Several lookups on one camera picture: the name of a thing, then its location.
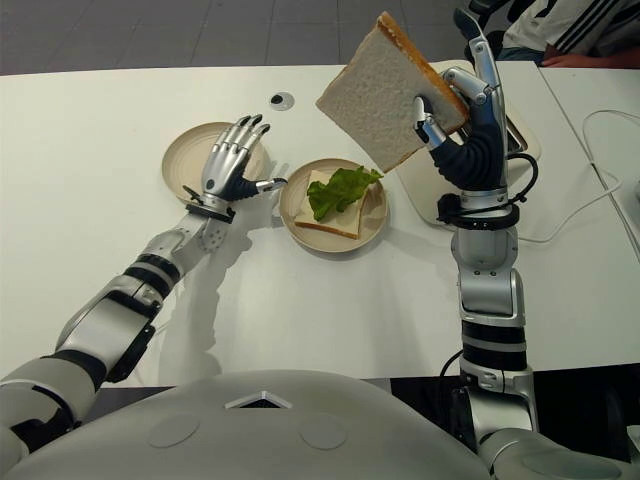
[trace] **slice of bread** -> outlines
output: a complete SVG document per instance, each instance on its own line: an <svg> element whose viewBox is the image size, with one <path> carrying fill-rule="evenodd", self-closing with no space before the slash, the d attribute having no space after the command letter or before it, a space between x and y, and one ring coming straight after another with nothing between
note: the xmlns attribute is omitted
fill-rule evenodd
<svg viewBox="0 0 640 480"><path fill-rule="evenodd" d="M316 105L388 172L424 147L413 131L416 95L429 99L448 133L468 118L466 105L384 12Z"/></svg>
<svg viewBox="0 0 640 480"><path fill-rule="evenodd" d="M309 183L307 188L312 182L316 180L324 183L329 183L331 178L330 173L321 172L319 170L312 170L309 175ZM362 213L362 205L364 199L367 196L367 192L362 196L360 200L357 200L350 204L344 212L337 212L335 209L325 215L325 217L317 222L313 218L313 209L309 204L309 197L304 196L302 204L300 205L300 211L296 215L294 222L299 227L315 228L316 230L324 230L325 232L335 233L344 237L358 239L360 237L360 217Z"/></svg>

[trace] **lettuce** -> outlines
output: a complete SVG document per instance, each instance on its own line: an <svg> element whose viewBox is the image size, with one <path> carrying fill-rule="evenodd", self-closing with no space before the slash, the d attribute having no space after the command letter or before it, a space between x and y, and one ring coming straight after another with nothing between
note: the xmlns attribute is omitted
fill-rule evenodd
<svg viewBox="0 0 640 480"><path fill-rule="evenodd" d="M313 209L316 222L322 220L333 208L338 212L344 210L356 200L362 198L367 187L382 178L375 170L365 172L364 167L357 170L339 168L325 185L322 182L312 182L307 189L309 203Z"/></svg>

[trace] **beige plate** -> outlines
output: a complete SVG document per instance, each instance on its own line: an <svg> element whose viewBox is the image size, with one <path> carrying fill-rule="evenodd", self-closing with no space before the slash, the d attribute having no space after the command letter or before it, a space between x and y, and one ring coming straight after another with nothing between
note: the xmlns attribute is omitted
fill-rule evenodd
<svg viewBox="0 0 640 480"><path fill-rule="evenodd" d="M169 146L162 159L162 176L167 186L183 202L189 201L189 194L182 185L202 193L202 169L207 163L213 144L230 123L205 123L187 130ZM249 159L244 178L257 180L262 174L267 152L258 143Z"/></svg>
<svg viewBox="0 0 640 480"><path fill-rule="evenodd" d="M357 163L348 160L325 158L307 163L293 172L289 177L288 185L280 192L280 216L293 238L302 245L319 252L342 253L363 246L380 233L389 214L387 196L380 182L376 182L369 187L369 193L362 207L360 238L357 240L336 235L335 233L299 227L294 222L295 216L300 209L300 204L307 194L307 184L312 170L320 170L321 172L332 174L338 168L355 170L359 166Z"/></svg>

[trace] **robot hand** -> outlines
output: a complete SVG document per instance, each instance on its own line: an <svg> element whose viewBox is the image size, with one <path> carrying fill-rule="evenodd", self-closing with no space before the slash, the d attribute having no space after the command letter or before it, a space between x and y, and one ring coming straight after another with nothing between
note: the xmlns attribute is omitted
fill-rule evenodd
<svg viewBox="0 0 640 480"><path fill-rule="evenodd" d="M262 115L242 117L220 135L202 171L203 194L184 187L192 200L223 213L228 210L229 202L275 190L287 183L283 178L254 182L243 177L254 147L270 129L268 124L258 126L261 120Z"/></svg>
<svg viewBox="0 0 640 480"><path fill-rule="evenodd" d="M461 190L506 187L506 116L502 87L489 42L468 13L456 9L454 21L475 60L476 75L458 67L442 73L469 103L471 134L458 145L438 125L429 101L414 99L413 128L427 144L440 173Z"/></svg>

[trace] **empty plate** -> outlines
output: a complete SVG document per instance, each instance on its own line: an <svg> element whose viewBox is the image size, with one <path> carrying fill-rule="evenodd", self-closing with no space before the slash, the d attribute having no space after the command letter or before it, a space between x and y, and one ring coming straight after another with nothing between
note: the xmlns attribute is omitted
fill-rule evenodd
<svg viewBox="0 0 640 480"><path fill-rule="evenodd" d="M162 159L162 176L171 191L183 202L190 200L183 185L202 193L202 169L207 163L213 144L231 123L205 123L187 130L169 146ZM267 152L258 143L244 172L247 180L258 180L262 174Z"/></svg>
<svg viewBox="0 0 640 480"><path fill-rule="evenodd" d="M289 183L280 192L280 216L293 238L318 252L342 253L369 243L380 233L389 213L389 207L384 188L379 181L369 187L369 193L365 197L360 220L360 238L351 239L335 233L299 227L295 224L295 217L307 194L309 175L312 170L333 174L338 168L355 170L359 166L349 160L325 158L307 163L291 174L288 179Z"/></svg>

